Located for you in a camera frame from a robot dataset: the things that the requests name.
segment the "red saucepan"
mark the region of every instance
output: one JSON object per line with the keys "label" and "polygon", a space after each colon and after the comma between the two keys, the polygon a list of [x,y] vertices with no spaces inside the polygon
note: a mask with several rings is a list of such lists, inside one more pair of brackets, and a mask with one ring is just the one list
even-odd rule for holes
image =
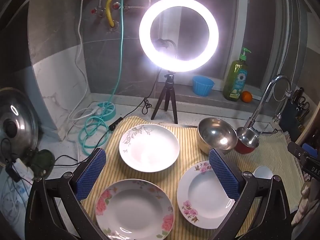
{"label": "red saucepan", "polygon": [[248,128],[239,127],[236,131],[238,142],[235,150],[240,154],[253,152],[259,146],[258,136]]}

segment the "floral plate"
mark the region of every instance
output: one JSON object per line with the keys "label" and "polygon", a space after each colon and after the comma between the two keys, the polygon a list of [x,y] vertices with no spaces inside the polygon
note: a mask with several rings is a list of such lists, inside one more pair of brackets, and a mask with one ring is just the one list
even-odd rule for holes
{"label": "floral plate", "polygon": [[174,222],[173,206],[158,186],[125,179],[109,186],[96,204],[99,227],[110,239],[164,239]]}
{"label": "floral plate", "polygon": [[235,203],[228,198],[209,161],[199,162],[183,174],[177,201],[183,216],[205,229],[218,228]]}
{"label": "floral plate", "polygon": [[124,162],[142,172],[157,172],[177,160],[180,146],[176,136],[158,124],[141,124],[125,132],[119,151]]}

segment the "bottle label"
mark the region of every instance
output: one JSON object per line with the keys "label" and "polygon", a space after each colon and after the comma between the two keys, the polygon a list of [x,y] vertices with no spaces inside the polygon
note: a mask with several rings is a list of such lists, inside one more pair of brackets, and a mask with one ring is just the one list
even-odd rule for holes
{"label": "bottle label", "polygon": [[235,82],[233,83],[233,87],[230,93],[230,97],[231,98],[236,98],[238,99],[240,97],[240,94],[244,88],[244,84],[245,84],[245,79],[247,78],[247,71],[244,69],[241,69],[238,73],[238,76],[235,80]]}

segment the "dish soap bottle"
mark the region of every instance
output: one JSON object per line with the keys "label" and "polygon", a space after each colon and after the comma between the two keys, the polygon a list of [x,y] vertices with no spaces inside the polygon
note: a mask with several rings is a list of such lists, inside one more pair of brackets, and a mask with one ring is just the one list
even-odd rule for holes
{"label": "dish soap bottle", "polygon": [[239,60],[235,60],[230,67],[226,83],[223,88],[223,96],[230,101],[238,101],[241,92],[244,88],[245,80],[247,78],[247,65],[245,61],[247,56],[246,52],[250,50],[242,48],[243,54],[240,54]]}

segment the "faucet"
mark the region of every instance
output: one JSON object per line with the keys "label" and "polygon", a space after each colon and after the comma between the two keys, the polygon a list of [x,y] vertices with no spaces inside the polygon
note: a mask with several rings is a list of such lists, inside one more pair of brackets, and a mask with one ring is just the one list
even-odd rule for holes
{"label": "faucet", "polygon": [[249,128],[250,130],[252,130],[255,134],[260,134],[255,128],[253,128],[253,125],[256,121],[256,118],[258,116],[258,114],[260,113],[264,103],[266,102],[267,100],[267,97],[269,96],[271,90],[272,90],[272,87],[280,80],[280,79],[285,79],[287,81],[287,89],[285,91],[285,102],[280,110],[280,112],[278,114],[276,114],[276,116],[273,118],[273,120],[276,122],[276,123],[279,123],[280,122],[280,119],[281,119],[281,115],[282,115],[282,112],[288,102],[288,99],[290,98],[291,96],[291,84],[290,84],[290,80],[285,76],[285,75],[282,75],[282,74],[279,74],[279,75],[276,75],[273,79],[271,79],[269,85],[267,86],[267,89],[266,91],[264,92],[260,102],[259,102],[259,105],[257,106],[256,110],[253,112],[252,116],[249,117],[249,119],[247,120],[247,122],[245,123],[244,127],[245,128]]}

